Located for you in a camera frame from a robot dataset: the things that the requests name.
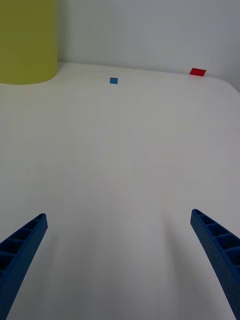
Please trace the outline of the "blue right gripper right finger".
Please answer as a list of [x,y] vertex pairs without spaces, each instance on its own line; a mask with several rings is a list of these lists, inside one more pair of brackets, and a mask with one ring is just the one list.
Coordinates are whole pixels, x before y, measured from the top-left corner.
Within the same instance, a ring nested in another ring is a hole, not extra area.
[[192,210],[190,224],[235,318],[240,319],[240,239],[198,209]]

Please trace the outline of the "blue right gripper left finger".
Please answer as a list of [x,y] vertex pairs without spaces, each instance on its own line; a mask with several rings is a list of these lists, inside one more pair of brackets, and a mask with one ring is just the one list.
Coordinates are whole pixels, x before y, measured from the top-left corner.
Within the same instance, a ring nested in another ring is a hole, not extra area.
[[41,213],[0,243],[0,319],[8,317],[47,229]]

